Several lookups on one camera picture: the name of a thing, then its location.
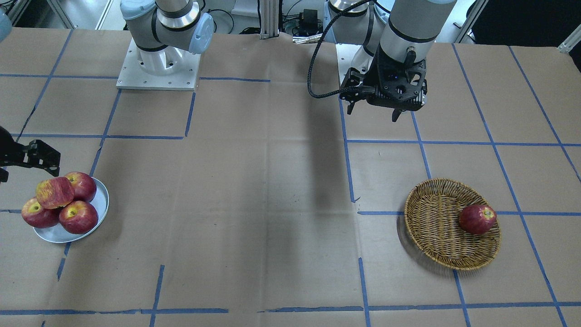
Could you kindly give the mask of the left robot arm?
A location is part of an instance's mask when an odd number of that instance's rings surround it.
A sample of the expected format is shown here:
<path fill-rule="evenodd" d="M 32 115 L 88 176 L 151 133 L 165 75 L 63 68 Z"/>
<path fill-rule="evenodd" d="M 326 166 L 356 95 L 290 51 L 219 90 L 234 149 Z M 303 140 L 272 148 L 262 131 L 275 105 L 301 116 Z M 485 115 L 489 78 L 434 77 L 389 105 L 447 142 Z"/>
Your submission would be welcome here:
<path fill-rule="evenodd" d="M 340 99 L 392 108 L 392 120 L 427 101 L 427 55 L 454 0 L 328 0 L 324 37 L 337 46 Z"/>

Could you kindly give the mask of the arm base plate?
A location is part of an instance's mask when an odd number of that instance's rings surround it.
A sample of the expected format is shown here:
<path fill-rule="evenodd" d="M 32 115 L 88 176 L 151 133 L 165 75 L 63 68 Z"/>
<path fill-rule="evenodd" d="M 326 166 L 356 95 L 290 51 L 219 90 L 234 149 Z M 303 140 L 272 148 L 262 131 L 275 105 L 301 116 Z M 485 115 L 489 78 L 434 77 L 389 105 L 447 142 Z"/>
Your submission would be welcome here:
<path fill-rule="evenodd" d="M 156 52 L 131 40 L 118 75 L 118 89 L 195 91 L 200 54 L 168 46 Z"/>

